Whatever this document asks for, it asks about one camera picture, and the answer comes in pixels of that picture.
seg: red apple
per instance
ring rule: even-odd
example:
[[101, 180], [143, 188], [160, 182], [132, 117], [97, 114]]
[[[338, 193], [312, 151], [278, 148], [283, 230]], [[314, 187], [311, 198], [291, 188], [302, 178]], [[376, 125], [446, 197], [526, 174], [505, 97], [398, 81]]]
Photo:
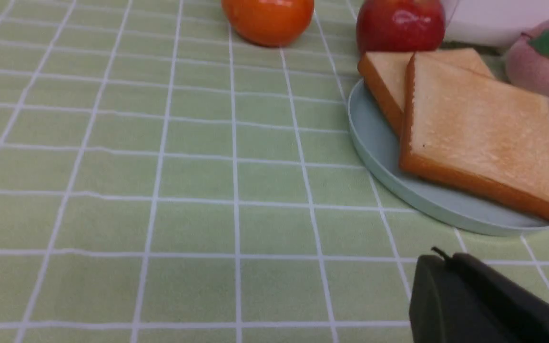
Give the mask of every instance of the red apple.
[[445, 31], [440, 0], [366, 0], [357, 16], [357, 47], [361, 54], [436, 50]]

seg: white grid line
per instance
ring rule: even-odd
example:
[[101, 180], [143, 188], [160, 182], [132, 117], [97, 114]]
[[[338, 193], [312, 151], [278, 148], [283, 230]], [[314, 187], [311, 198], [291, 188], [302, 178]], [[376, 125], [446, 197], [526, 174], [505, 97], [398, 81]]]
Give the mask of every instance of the white grid line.
[[[133, 13], [139, 14], [144, 17], [166, 17], [170, 19], [175, 19], [175, 16], [171, 15], [163, 15], [161, 13], [151, 13], [151, 12], [144, 12], [144, 11], [137, 11], [133, 10]], [[30, 26], [42, 26], [42, 27], [56, 27], [58, 26], [58, 22], [53, 21], [42, 21], [42, 20], [29, 20], [29, 19], [21, 19], [21, 18], [4, 18], [2, 20], [3, 22], [13, 22], [16, 24], [26, 24]], [[189, 21], [189, 22], [202, 22], [204, 24], [216, 24], [216, 25], [222, 25], [225, 24], [223, 21], [211, 21], [211, 20], [205, 20], [200, 18], [192, 18], [192, 17], [186, 17], [182, 18], [182, 21]], [[88, 26], [88, 25], [80, 25], [80, 24], [67, 24], [66, 28], [68, 29], [77, 29], [77, 30], [86, 30], [86, 31], [93, 31], [93, 32], [105, 32], [105, 33], [116, 33], [116, 29], [109, 29], [109, 28], [101, 28], [100, 26]], [[137, 30], [125, 30], [124, 32], [127, 35], [136, 35], [141, 37], [148, 37], [148, 38], [155, 38], [155, 39], [173, 39], [172, 35], [167, 35], [165, 33], [156, 33], [156, 32], [144, 32], [144, 31], [137, 31]], [[313, 37], [321, 37], [319, 33], [311, 33], [311, 32], [305, 32], [307, 35], [311, 35]], [[340, 37], [335, 35], [325, 35], [328, 39], [338, 39], [338, 40], [353, 40], [350, 37]], [[180, 37], [181, 41], [194, 41], [196, 43], [209, 43], [214, 45], [227, 45], [226, 41], [219, 41], [219, 40], [210, 40], [210, 39], [199, 39], [194, 37]], [[240, 48], [246, 47], [246, 44], [241, 42], [234, 42], [233, 46], [238, 46]], [[38, 46], [37, 44], [33, 43], [27, 43], [27, 45], [33, 45]], [[287, 51], [290, 52], [296, 52], [298, 54], [306, 54], [306, 55], [314, 55], [314, 56], [325, 56], [325, 53], [323, 52], [317, 52], [314, 50], [302, 50], [297, 48], [286, 48]], [[340, 57], [340, 58], [351, 58], [353, 55], [349, 54], [333, 54], [333, 56]]]
[[[59, 27], [59, 30], [54, 36], [54, 39], [52, 39], [52, 45], [54, 45], [54, 42], [56, 39], [58, 39], [59, 35], [63, 31], [63, 28], [65, 26], [65, 23], [67, 22], [69, 16], [71, 15], [71, 12], [74, 9], [74, 6], [76, 4], [77, 0], [73, 0], [71, 3], [67, 16], [61, 22], [61, 26]], [[70, 193], [73, 190], [74, 184], [76, 182], [76, 177], [78, 176], [78, 171], [80, 164], [82, 162], [84, 149], [88, 145], [88, 141], [90, 138], [90, 134], [92, 132], [92, 128], [94, 126], [94, 122], [96, 120], [96, 112], [99, 108], [99, 104], [101, 102], [101, 95], [103, 94], [103, 91], [105, 90], [105, 86], [107, 85], [107, 78], [109, 77], [109, 73], [112, 69], [113, 61], [115, 59], [116, 51], [118, 50], [118, 45], [120, 45], [120, 38], [122, 37], [122, 32], [124, 31], [124, 26], [126, 25], [126, 20], [128, 18], [128, 14], [131, 10], [132, 0], [128, 1], [128, 4], [126, 6], [126, 11], [124, 13], [124, 17], [122, 18], [122, 23], [120, 24], [120, 31], [118, 32], [118, 36], [116, 37], [116, 42], [113, 46], [111, 56], [109, 57], [109, 61], [107, 62], [107, 67], [105, 68], [105, 74], [103, 75], [103, 80], [101, 81], [101, 85], [99, 87], [98, 93], [96, 94], [96, 99], [94, 100], [94, 107], [92, 114], [90, 115], [90, 121], [88, 124], [88, 127], [86, 128], [84, 137], [82, 139], [82, 145], [80, 150], [78, 151], [78, 156], [76, 157], [76, 160], [73, 165], [73, 169], [71, 171], [71, 175], [69, 178], [69, 182], [67, 184], [67, 189], [65, 190], [65, 195], [63, 196], [63, 199], [61, 200], [61, 205], [59, 206], [59, 211], [57, 213], [57, 217], [54, 223], [54, 228], [52, 229], [52, 235], [50, 236], [50, 241], [48, 242], [48, 251], [44, 255], [43, 261], [41, 263], [41, 267], [39, 270], [39, 273], [37, 275], [37, 281], [35, 282], [35, 286], [33, 287], [33, 291], [31, 292], [31, 296], [29, 298], [29, 303], [27, 304], [27, 307], [25, 309], [24, 315], [22, 316], [22, 322], [24, 324], [28, 323], [31, 319], [31, 315], [33, 313], [33, 308], [35, 308], [35, 304], [37, 302], [37, 297], [39, 296], [41, 285], [43, 284], [46, 271], [48, 269], [48, 262], [50, 262], [50, 252], [54, 249], [54, 244], [56, 242], [56, 237], [59, 233], [59, 229], [61, 228], [61, 223], [63, 220], [63, 215], [65, 213], [65, 209], [67, 208], [67, 202], [70, 197]], [[24, 338], [24, 334], [26, 332], [26, 326], [21, 326], [21, 328], [17, 332], [16, 339], [14, 340], [15, 343], [22, 343], [22, 340]]]
[[[182, 41], [194, 41], [194, 39], [179, 39]], [[24, 48], [28, 50], [45, 50], [48, 46], [37, 44], [37, 43], [26, 43], [26, 42], [17, 42], [17, 41], [9, 41], [9, 40], [0, 40], [0, 46], [14, 46], [17, 48]], [[53, 48], [53, 51], [57, 52], [67, 52], [72, 54], [83, 54], [83, 55], [95, 55], [95, 56], [109, 56], [109, 53], [106, 50], [90, 50], [90, 49], [83, 49], [83, 48], [73, 48], [69, 46], [55, 46]], [[139, 59], [139, 60], [149, 60], [149, 61], [162, 61], [162, 62], [171, 62], [171, 59], [169, 57], [164, 56], [155, 56], [155, 55], [146, 55], [146, 54], [134, 54], [134, 53], [128, 53], [128, 52], [121, 52], [119, 54], [116, 54], [116, 57], [121, 58], [129, 58], [129, 59]], [[177, 61], [181, 61], [183, 63], [187, 64], [194, 64], [194, 65], [211, 65], [216, 67], [228, 67], [229, 63], [220, 62], [220, 61], [208, 61], [208, 60], [202, 60], [202, 59], [188, 59], [188, 58], [182, 58], [177, 59]], [[271, 72], [281, 72], [281, 69], [279, 68], [273, 68], [273, 67], [263, 67], [259, 65], [244, 65], [244, 64], [236, 64], [234, 65], [235, 68], [238, 69], [244, 69], [244, 70], [257, 70], [257, 71], [271, 71]], [[0, 73], [5, 74], [6, 72], [13, 72], [18, 75], [23, 75], [24, 72], [22, 71], [15, 71], [15, 70], [4, 70], [0, 69]], [[317, 72], [317, 71], [303, 71], [303, 70], [290, 70], [290, 74], [295, 75], [306, 75], [306, 76], [318, 76], [322, 78], [334, 78], [333, 74], [327, 74], [326, 72]], [[82, 78], [81, 80], [85, 80], [88, 82], [98, 82], [100, 78], [90, 78], [86, 76], [77, 76], [78, 78]], [[341, 76], [341, 78], [347, 79], [347, 80], [355, 80], [357, 76]]]
[[[21, 143], [3, 143], [0, 148], [12, 148], [18, 150], [42, 150], [42, 151], [79, 151], [81, 146], [49, 146], [49, 145], [33, 145]], [[84, 149], [91, 152], [106, 152], [112, 155], [126, 156], [159, 156], [157, 151], [143, 150], [116, 150], [105, 146], [89, 146]], [[214, 161], [237, 161], [241, 163], [259, 163], [259, 164], [276, 164], [276, 165], [301, 165], [299, 161], [282, 161], [282, 160], [266, 160], [266, 159], [250, 159], [250, 158], [234, 158], [221, 155], [202, 155], [202, 154], [185, 154], [178, 152], [165, 152], [163, 154], [167, 158], [177, 159], [201, 159]], [[307, 167], [314, 168], [333, 168], [333, 169], [365, 169], [362, 165], [352, 164], [336, 164], [336, 163], [305, 163]]]
[[459, 241], [461, 251], [462, 252], [468, 252], [467, 251], [467, 246], [466, 246], [465, 242], [463, 241], [463, 237], [461, 236], [461, 232], [459, 232], [458, 228], [454, 228], [454, 230], [455, 230], [455, 236], [457, 236], [457, 241]]
[[[0, 322], [0, 330], [11, 330], [22, 326], [19, 322]], [[74, 328], [81, 330], [129, 330], [132, 323], [81, 323], [63, 321], [29, 322], [24, 324], [27, 328]], [[329, 327], [330, 322], [246, 322], [240, 324], [241, 328], [322, 328]], [[370, 327], [407, 327], [410, 321], [365, 321], [365, 322], [334, 322], [340, 328], [370, 328]], [[148, 329], [225, 329], [236, 328], [237, 323], [169, 323], [149, 322], [139, 323], [140, 330]]]
[[[42, 197], [63, 197], [65, 192], [59, 191], [21, 191], [21, 190], [9, 190], [0, 189], [0, 195], [8, 196], [42, 196]], [[70, 192], [70, 197], [91, 197], [101, 200], [111, 200], [119, 202], [150, 202], [151, 197], [141, 195], [108, 195], [100, 194], [91, 191], [76, 191]], [[221, 205], [233, 205], [234, 200], [225, 199], [204, 199], [204, 198], [175, 198], [175, 197], [160, 197], [159, 202], [180, 202], [180, 203], [196, 203], [196, 204], [221, 204]], [[239, 200], [241, 206], [262, 206], [273, 208], [309, 208], [309, 204], [302, 202], [253, 202], [246, 200]], [[333, 205], [333, 204], [313, 204], [312, 207], [316, 209], [334, 209], [341, 211], [384, 211], [384, 212], [396, 212], [396, 213], [416, 213], [414, 209], [402, 209], [402, 208], [379, 208], [373, 206], [349, 206], [349, 205]]]
[[355, 13], [355, 9], [353, 9], [353, 6], [351, 6], [351, 2], [349, 0], [345, 0], [346, 7], [351, 11], [351, 15], [353, 16], [353, 19], [357, 21], [357, 13]]
[[[334, 72], [334, 76], [336, 77], [336, 82], [338, 84], [338, 89], [340, 90], [340, 96], [342, 96], [342, 99], [346, 102], [346, 95], [345, 95], [344, 89], [342, 87], [342, 83], [340, 82], [340, 78], [338, 77], [338, 73], [336, 72], [336, 63], [334, 62], [334, 58], [329, 53], [329, 46], [327, 45], [327, 40], [325, 39], [325, 36], [323, 35], [323, 28], [321, 26], [321, 22], [319, 20], [319, 16], [318, 16], [317, 12], [314, 13], [314, 19], [315, 19], [316, 25], [319, 28], [319, 31], [322, 33], [323, 45], [325, 45], [325, 50], [328, 54], [329, 63], [331, 64], [332, 70]], [[372, 179], [372, 174], [370, 173], [370, 171], [368, 171], [368, 169], [366, 169], [366, 177], [370, 181], [370, 187], [372, 187], [372, 193], [374, 193], [374, 197], [375, 197], [375, 200], [376, 200], [376, 205], [379, 208], [382, 208], [381, 198], [378, 194], [378, 190], [376, 189], [376, 185], [374, 183], [374, 180]], [[410, 298], [412, 297], [412, 287], [410, 287], [410, 284], [409, 284], [408, 279], [406, 277], [406, 271], [404, 270], [404, 266], [402, 265], [401, 261], [399, 260], [399, 251], [397, 250], [397, 244], [395, 243], [395, 238], [393, 236], [393, 232], [392, 232], [392, 230], [391, 230], [391, 228], [388, 224], [387, 216], [385, 215], [385, 213], [383, 211], [379, 211], [379, 214], [381, 216], [381, 220], [383, 220], [383, 225], [384, 225], [385, 230], [387, 232], [387, 236], [388, 236], [388, 239], [389, 239], [389, 244], [391, 245], [391, 250], [392, 250], [395, 258], [398, 261], [397, 262], [397, 268], [398, 268], [398, 271], [399, 271], [399, 276], [401, 278], [401, 282], [402, 282], [402, 284], [404, 286], [404, 290], [406, 292], [406, 297], [407, 297], [408, 300], [410, 300]]]
[[[44, 256], [45, 249], [0, 249], [0, 256]], [[143, 258], [145, 252], [96, 252], [79, 248], [56, 248], [51, 255], [75, 255], [90, 258]], [[416, 263], [417, 258], [392, 258], [386, 256], [354, 256], [354, 255], [281, 255], [281, 254], [236, 254], [221, 252], [149, 252], [150, 259], [236, 259], [269, 260], [269, 261], [337, 261], [337, 262], [372, 262], [372, 263]], [[525, 261], [514, 259], [483, 259], [487, 265], [535, 265], [549, 267], [549, 261]]]
[[[8, 76], [30, 76], [31, 72], [28, 71], [14, 71], [14, 70], [5, 70], [0, 69], [0, 74]], [[47, 78], [50, 80], [68, 80], [68, 81], [81, 81], [81, 82], [100, 82], [99, 78], [90, 78], [87, 76], [73, 76], [73, 75], [63, 75], [63, 74], [40, 74], [40, 77]], [[119, 84], [119, 85], [137, 85], [141, 87], [155, 87], [167, 89], [168, 85], [164, 84], [155, 84], [150, 82], [140, 82], [140, 81], [127, 81], [127, 80], [108, 80], [107, 84]], [[186, 90], [186, 91], [210, 91], [214, 93], [230, 94], [230, 90], [227, 89], [212, 89], [207, 87], [198, 87], [198, 86], [186, 86], [186, 85], [176, 85], [174, 89], [177, 90]], [[277, 93], [264, 93], [259, 91], [237, 91], [237, 95], [250, 95], [250, 96], [268, 96], [272, 98], [287, 98], [283, 94]], [[330, 104], [344, 104], [342, 101], [336, 100], [327, 100], [327, 99], [316, 99], [316, 98], [307, 98], [304, 96], [294, 96], [295, 100], [305, 100], [310, 102], [323, 102]]]
[[319, 236], [319, 228], [316, 223], [316, 216], [315, 216], [315, 207], [313, 204], [313, 198], [312, 198], [312, 192], [311, 192], [311, 185], [309, 182], [309, 176], [306, 171], [305, 166], [305, 156], [304, 152], [302, 150], [302, 139], [300, 139], [300, 132], [298, 130], [298, 120], [296, 119], [296, 108], [294, 105], [294, 99], [292, 98], [292, 84], [289, 80], [289, 73], [287, 71], [287, 63], [285, 62], [285, 54], [283, 52], [283, 48], [279, 48], [279, 52], [281, 53], [281, 61], [283, 62], [283, 70], [285, 72], [285, 82], [287, 82], [287, 92], [289, 95], [289, 102], [290, 106], [292, 107], [292, 120], [294, 120], [294, 127], [296, 128], [296, 144], [298, 145], [298, 155], [300, 158], [300, 165], [302, 169], [302, 177], [305, 183], [305, 189], [306, 189], [306, 196], [309, 204], [309, 213], [311, 216], [311, 224], [313, 228], [313, 233], [315, 236], [315, 245], [316, 245], [316, 252], [317, 256], [319, 256], [319, 271], [321, 273], [321, 279], [322, 279], [322, 285], [323, 285], [323, 293], [325, 295], [325, 305], [327, 308], [327, 317], [330, 322], [330, 330], [332, 332], [332, 341], [333, 343], [338, 343], [338, 330], [336, 330], [336, 326], [334, 325], [334, 310], [332, 307], [332, 300], [331, 296], [329, 294], [329, 284], [327, 282], [327, 272], [325, 269], [325, 261], [323, 259], [323, 252], [322, 252], [322, 246], [321, 246], [321, 239]]
[[[179, 8], [177, 9], [179, 17], [183, 13], [183, 0], [179, 2]], [[133, 328], [131, 332], [131, 343], [137, 343], [139, 336], [139, 323], [141, 322], [141, 312], [143, 311], [143, 296], [145, 295], [145, 284], [147, 282], [148, 270], [150, 267], [150, 252], [151, 244], [154, 235], [154, 223], [156, 219], [156, 212], [158, 208], [158, 198], [160, 193], [160, 186], [162, 180], [162, 166], [165, 158], [166, 138], [168, 135], [168, 125], [170, 122], [171, 103], [173, 99], [173, 87], [175, 80], [175, 67], [177, 63], [177, 52], [179, 48], [179, 31], [181, 27], [181, 20], [177, 20], [175, 28], [175, 41], [173, 44], [171, 68], [168, 81], [168, 93], [166, 96], [166, 106], [164, 113], [164, 120], [162, 123], [161, 144], [158, 152], [158, 165], [156, 167], [156, 175], [154, 182], [154, 191], [152, 193], [152, 200], [150, 206], [150, 222], [148, 223], [148, 230], [145, 239], [145, 248], [142, 256], [141, 271], [139, 276], [139, 288], [137, 289], [137, 300], [135, 303], [135, 312], [133, 315]]]
[[[61, 7], [66, 6], [66, 4], [64, 2], [52, 2], [51, 0], [31, 0], [31, 1], [32, 2], [42, 2], [42, 3], [46, 3], [46, 4], [56, 4], [55, 6], [61, 6]], [[192, 0], [190, 3], [195, 3], [196, 4], [196, 3], [199, 3], [199, 2], [196, 2], [196, 0]], [[217, 4], [217, 3], [203, 2], [203, 4], [209, 4], [209, 6], [213, 6], [213, 7], [220, 7], [220, 4]], [[116, 12], [122, 11], [122, 9], [118, 9], [118, 8], [115, 8], [115, 7], [83, 5], [83, 4], [78, 5], [78, 8], [79, 9], [92, 10], [92, 11], [106, 11], [106, 12], [109, 12], [109, 13], [112, 13], [112, 12], [116, 13]], [[145, 10], [133, 9], [132, 13], [137, 14], [137, 15], [141, 15], [141, 16], [144, 16], [144, 17], [164, 18], [164, 19], [174, 19], [174, 18], [176, 19], [177, 18], [177, 16], [175, 16], [175, 15], [170, 15], [170, 14], [166, 14], [166, 13], [152, 12], [152, 11], [145, 11]], [[197, 21], [197, 22], [204, 22], [205, 24], [211, 24], [211, 25], [224, 25], [224, 24], [226, 24], [224, 19], [215, 20], [215, 19], [207, 19], [207, 18], [199, 18], [199, 17], [186, 17], [186, 18], [183, 18], [183, 19], [188, 19], [188, 20]], [[350, 21], [335, 21], [335, 20], [328, 20], [328, 21], [329, 22], [334, 22], [336, 24], [355, 24], [354, 22], [350, 22]], [[304, 32], [303, 34], [304, 35], [309, 35], [309, 36], [314, 36], [314, 37], [320, 37], [320, 35], [318, 33], [313, 33], [313, 32]], [[332, 38], [332, 39], [339, 39], [339, 40], [353, 40], [350, 37], [344, 37], [344, 36], [338, 36], [338, 35], [326, 35], [326, 37]]]
[[236, 343], [242, 343], [243, 330], [241, 324], [243, 321], [242, 293], [241, 293], [241, 263], [240, 263], [240, 213], [238, 208], [238, 156], [237, 156], [237, 120], [236, 120], [236, 95], [234, 92], [234, 52], [233, 52], [233, 28], [228, 24], [228, 54], [230, 68], [230, 104], [233, 130], [233, 186], [234, 186], [234, 290], [236, 298]]
[[[16, 106], [15, 104], [0, 102], [0, 108], [2, 109], [13, 109], [15, 108], [15, 106]], [[68, 112], [70, 114], [77, 114], [77, 113], [89, 114], [92, 111], [89, 108], [82, 108], [82, 107], [56, 107], [56, 106], [27, 105], [27, 104], [23, 104], [21, 109], [35, 110], [35, 111]], [[135, 112], [126, 112], [126, 111], [99, 110], [97, 111], [97, 114], [98, 115], [113, 114], [113, 115], [118, 115], [120, 117], [164, 120], [164, 117], [162, 115], [135, 113]], [[205, 124], [231, 124], [232, 123], [232, 120], [226, 120], [226, 119], [223, 119], [223, 120], [222, 119], [196, 119], [196, 118], [190, 118], [190, 117], [177, 117], [177, 116], [170, 116], [169, 120], [188, 121], [192, 123], [205, 123]], [[293, 126], [262, 124], [262, 123], [254, 123], [250, 121], [237, 121], [237, 124], [244, 125], [244, 126], [255, 126], [258, 128], [274, 129], [274, 130], [295, 130]], [[316, 128], [299, 128], [299, 130], [303, 132], [348, 134], [348, 130], [328, 130], [328, 129], [316, 129]]]
[[541, 276], [543, 282], [545, 283], [545, 285], [547, 286], [547, 288], [549, 290], [549, 280], [545, 276], [545, 273], [543, 272], [543, 269], [542, 269], [541, 265], [538, 263], [538, 260], [535, 258], [535, 254], [533, 253], [533, 249], [531, 249], [531, 246], [527, 242], [527, 239], [525, 239], [525, 236], [521, 236], [520, 239], [521, 239], [522, 243], [525, 245], [525, 247], [527, 248], [527, 251], [529, 252], [529, 255], [531, 256], [531, 259], [533, 260], [533, 262], [535, 262], [535, 267], [538, 269], [539, 275]]

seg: white bowl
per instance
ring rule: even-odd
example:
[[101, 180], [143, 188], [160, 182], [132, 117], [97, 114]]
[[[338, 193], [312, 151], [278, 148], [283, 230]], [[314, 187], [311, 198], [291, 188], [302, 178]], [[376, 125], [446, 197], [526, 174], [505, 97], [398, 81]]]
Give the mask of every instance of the white bowl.
[[444, 41], [507, 48], [523, 31], [549, 19], [549, 0], [441, 0]]

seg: table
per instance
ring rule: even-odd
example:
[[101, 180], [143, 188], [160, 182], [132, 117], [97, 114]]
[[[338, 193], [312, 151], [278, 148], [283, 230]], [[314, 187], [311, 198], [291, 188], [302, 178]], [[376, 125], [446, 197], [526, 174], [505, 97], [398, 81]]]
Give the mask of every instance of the table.
[[454, 230], [362, 167], [359, 6], [264, 50], [217, 0], [0, 0], [0, 343], [410, 343], [435, 244], [549, 302], [549, 232]]

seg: plastic food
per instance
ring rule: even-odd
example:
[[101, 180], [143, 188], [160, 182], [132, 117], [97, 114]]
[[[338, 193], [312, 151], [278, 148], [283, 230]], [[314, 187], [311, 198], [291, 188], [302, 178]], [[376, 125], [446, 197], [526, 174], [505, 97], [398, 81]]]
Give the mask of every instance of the plastic food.
[[314, 0], [222, 0], [233, 29], [261, 46], [289, 45], [308, 28]]

